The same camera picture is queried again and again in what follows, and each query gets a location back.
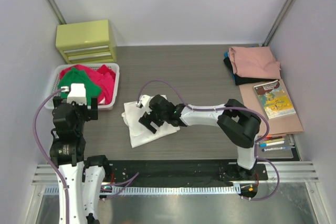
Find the white printed t shirt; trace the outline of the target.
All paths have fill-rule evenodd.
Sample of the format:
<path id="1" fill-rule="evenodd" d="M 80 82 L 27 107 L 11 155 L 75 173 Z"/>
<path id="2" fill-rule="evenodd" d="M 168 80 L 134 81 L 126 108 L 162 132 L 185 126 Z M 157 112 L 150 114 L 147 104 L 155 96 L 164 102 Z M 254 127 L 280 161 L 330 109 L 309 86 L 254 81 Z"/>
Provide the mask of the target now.
<path id="1" fill-rule="evenodd" d="M 124 123 L 129 129 L 132 148 L 139 147 L 167 135 L 174 134 L 180 127 L 172 126 L 167 122 L 155 122 L 150 117 L 152 110 L 149 102 L 153 97 L 140 96 L 140 101 L 124 103 L 124 112 L 121 114 Z"/>

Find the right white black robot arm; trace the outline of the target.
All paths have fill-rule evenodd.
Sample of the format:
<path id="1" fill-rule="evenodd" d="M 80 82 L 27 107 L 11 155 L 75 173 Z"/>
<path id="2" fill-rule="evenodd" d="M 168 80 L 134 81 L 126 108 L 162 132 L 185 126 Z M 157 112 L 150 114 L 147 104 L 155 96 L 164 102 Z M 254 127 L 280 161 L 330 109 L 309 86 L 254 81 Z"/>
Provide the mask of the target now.
<path id="1" fill-rule="evenodd" d="M 237 146 L 237 165 L 229 173 L 232 179 L 248 180 L 255 175 L 255 140 L 261 119 L 235 99 L 217 106 L 173 104 L 162 95 L 143 95 L 136 106 L 144 109 L 139 123 L 156 133 L 164 123 L 173 127 L 206 125 L 220 128 Z"/>

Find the pink t shirt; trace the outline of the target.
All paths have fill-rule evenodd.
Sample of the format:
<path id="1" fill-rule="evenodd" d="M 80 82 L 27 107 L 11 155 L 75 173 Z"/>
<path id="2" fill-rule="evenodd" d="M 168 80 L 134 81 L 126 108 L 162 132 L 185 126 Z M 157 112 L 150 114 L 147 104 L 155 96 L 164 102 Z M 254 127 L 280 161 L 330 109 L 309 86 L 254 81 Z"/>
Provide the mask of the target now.
<path id="1" fill-rule="evenodd" d="M 230 47 L 233 73 L 243 78 L 280 79 L 280 62 L 269 47 Z"/>

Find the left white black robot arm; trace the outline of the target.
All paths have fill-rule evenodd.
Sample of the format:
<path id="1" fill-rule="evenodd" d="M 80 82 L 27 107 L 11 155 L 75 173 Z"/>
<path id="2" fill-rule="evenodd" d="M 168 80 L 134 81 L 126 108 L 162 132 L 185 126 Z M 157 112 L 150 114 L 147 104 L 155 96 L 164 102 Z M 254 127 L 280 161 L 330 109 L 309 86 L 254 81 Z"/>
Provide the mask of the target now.
<path id="1" fill-rule="evenodd" d="M 84 124 L 98 119 L 98 102 L 67 103 L 53 98 L 53 143 L 49 155 L 59 187 L 59 223 L 99 223 L 97 208 L 101 183 L 110 174 L 105 155 L 84 157 Z"/>

